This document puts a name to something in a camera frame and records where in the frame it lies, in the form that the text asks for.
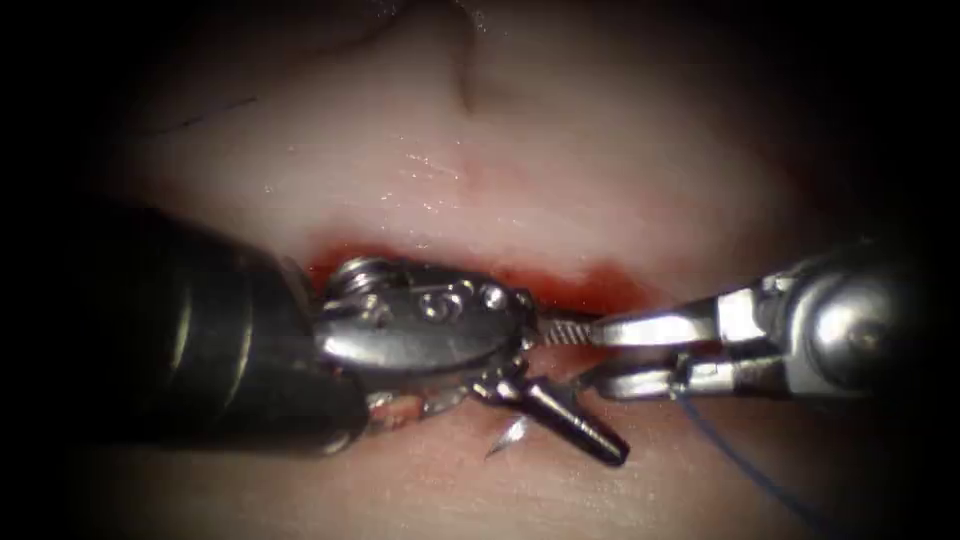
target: red blood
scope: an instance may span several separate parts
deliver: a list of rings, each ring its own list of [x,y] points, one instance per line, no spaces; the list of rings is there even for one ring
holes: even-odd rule
[[[425,253],[401,253],[376,242],[335,242],[315,255],[308,266],[317,290],[322,290],[327,277],[348,259],[359,256],[404,256],[415,260],[431,260]],[[584,311],[598,315],[653,308],[669,300],[666,294],[631,276],[622,266],[600,260],[587,267],[583,277],[570,279],[550,274],[549,270],[525,264],[507,266],[500,259],[476,256],[457,257],[445,253],[443,260],[464,270],[485,272],[511,287],[523,287],[537,301],[549,308]]]
[[[310,260],[308,266],[311,280],[318,291],[325,286],[327,277],[348,259],[359,256],[402,256],[488,273],[511,287],[529,289],[534,298],[547,308],[605,315],[662,307],[670,301],[665,293],[631,276],[622,266],[610,260],[596,261],[588,265],[581,278],[569,279],[529,264],[507,265],[500,258],[458,256],[447,250],[442,253],[414,250],[404,253],[393,246],[363,239],[330,242],[329,233],[323,238],[326,247]],[[567,380],[609,358],[611,354],[613,351],[609,349],[583,346],[535,350],[531,357],[531,373]],[[409,414],[398,413],[397,407],[387,407],[382,412],[391,421],[402,423],[413,420]]]

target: metallic instrument tip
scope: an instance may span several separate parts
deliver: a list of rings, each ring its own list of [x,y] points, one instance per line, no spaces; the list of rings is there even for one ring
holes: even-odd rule
[[[515,416],[510,420],[510,425],[507,427],[506,431],[500,435],[500,438],[497,439],[497,442],[490,447],[490,451],[487,452],[487,455],[484,459],[489,458],[490,456],[506,450],[507,447],[512,445],[515,442],[520,441],[527,434],[527,429],[530,426],[530,419],[526,416]]]

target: blue suture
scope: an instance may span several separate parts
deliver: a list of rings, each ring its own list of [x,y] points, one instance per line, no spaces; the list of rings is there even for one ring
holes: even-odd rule
[[[740,471],[746,475],[754,484],[756,484],[760,489],[765,491],[768,495],[776,499],[787,510],[793,512],[803,523],[812,529],[815,533],[819,534],[824,538],[831,539],[846,539],[850,538],[847,534],[843,533],[840,528],[829,521],[827,518],[820,515],[810,506],[804,504],[802,501],[797,499],[794,495],[787,492],[784,488],[778,485],[773,481],[769,476],[765,475],[760,471],[756,466],[750,463],[747,458],[740,455],[739,452],[734,450],[730,443],[717,432],[716,428],[704,418],[700,411],[690,402],[689,399],[678,396],[676,401],[683,407],[684,413],[691,422],[703,433],[710,442],[717,447],[727,458],[732,461]]]
[[[190,118],[187,118],[187,119],[185,119],[185,120],[181,120],[180,122],[177,122],[176,124],[173,124],[173,125],[170,125],[170,126],[167,126],[167,127],[162,127],[162,128],[155,128],[155,129],[144,130],[144,131],[135,133],[134,136],[137,137],[137,138],[154,138],[154,137],[159,137],[159,136],[162,136],[162,135],[167,135],[167,134],[169,134],[169,133],[173,133],[173,132],[175,132],[175,131],[180,131],[180,130],[182,130],[182,129],[189,128],[189,127],[191,127],[191,126],[193,126],[193,125],[195,125],[195,124],[199,124],[199,123],[201,123],[201,122],[204,122],[204,121],[208,120],[211,116],[215,116],[215,115],[222,114],[222,113],[225,113],[225,112],[228,112],[228,111],[232,111],[232,110],[234,110],[234,109],[239,109],[240,107],[244,107],[244,106],[247,106],[247,105],[256,103],[256,102],[258,102],[258,101],[259,101],[259,98],[257,98],[256,96],[251,96],[251,97],[246,97],[246,98],[243,98],[243,99],[240,99],[240,100],[231,101],[231,102],[227,103],[226,105],[222,105],[222,106],[219,106],[219,107],[210,109],[210,110],[208,110],[208,111],[206,111],[206,112],[203,112],[203,113],[200,113],[200,114],[191,116]]]

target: blood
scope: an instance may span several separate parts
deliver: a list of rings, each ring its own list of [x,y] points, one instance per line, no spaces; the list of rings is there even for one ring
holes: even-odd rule
[[[393,246],[365,240],[339,241],[330,244],[310,259],[307,267],[311,281],[322,291],[327,277],[345,261],[360,256],[405,257],[439,262],[464,270],[484,272],[505,285],[526,288],[544,307],[606,315],[631,310],[659,307],[669,297],[643,282],[610,260],[589,264],[580,277],[552,274],[529,263],[505,264],[501,259],[477,256],[456,256],[445,253],[443,260],[431,259],[422,252],[403,253]]]
[[[546,268],[535,268],[531,264],[507,264],[502,258],[485,259],[483,257],[462,255],[444,250],[430,253],[422,250],[404,252],[395,246],[346,238],[330,242],[336,238],[329,232],[323,235],[325,247],[319,250],[308,265],[311,281],[317,291],[322,291],[328,276],[347,260],[360,256],[404,257],[446,264],[464,270],[484,272],[494,276],[505,285],[528,289],[545,308],[574,310],[596,315],[608,315],[624,311],[644,310],[663,307],[671,298],[663,291],[645,283],[628,272],[615,261],[599,260],[588,264],[586,271],[578,278],[562,277]],[[531,374],[549,375],[557,380],[570,377],[595,366],[614,351],[586,346],[550,347],[531,351]],[[408,415],[397,414],[395,407],[384,409],[391,418],[407,419]]]

